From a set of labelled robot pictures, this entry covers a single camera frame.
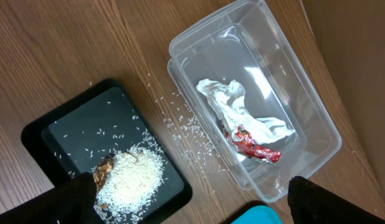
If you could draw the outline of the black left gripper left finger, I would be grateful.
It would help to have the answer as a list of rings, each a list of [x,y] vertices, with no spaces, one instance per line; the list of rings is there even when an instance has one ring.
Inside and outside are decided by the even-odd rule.
[[[101,223],[93,208],[96,192],[93,175],[85,172],[0,214],[0,223]]]

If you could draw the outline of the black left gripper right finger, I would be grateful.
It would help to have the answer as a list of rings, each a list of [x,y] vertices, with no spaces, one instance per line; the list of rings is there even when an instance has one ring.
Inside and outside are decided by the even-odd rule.
[[[382,218],[301,176],[289,181],[287,201],[295,224],[385,224]]]

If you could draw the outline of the red snack wrapper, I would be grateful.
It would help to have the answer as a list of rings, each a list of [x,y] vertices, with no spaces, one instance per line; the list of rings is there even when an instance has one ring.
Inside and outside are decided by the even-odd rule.
[[[227,132],[224,126],[222,127],[222,130],[228,143],[231,144],[239,154],[243,154],[249,159],[260,159],[264,162],[273,164],[278,162],[282,155],[279,151],[273,151],[259,145],[252,135],[241,125],[238,127],[237,133],[235,134],[239,138],[238,141],[233,140],[232,136]]]

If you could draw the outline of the white tissue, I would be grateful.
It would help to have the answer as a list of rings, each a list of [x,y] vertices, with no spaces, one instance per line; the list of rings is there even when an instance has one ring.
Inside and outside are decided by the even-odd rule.
[[[295,133],[281,119],[254,118],[245,107],[245,88],[236,80],[226,85],[206,78],[198,82],[196,90],[206,97],[208,105],[235,141],[242,140],[237,136],[239,130],[247,131],[259,145],[271,144]]]

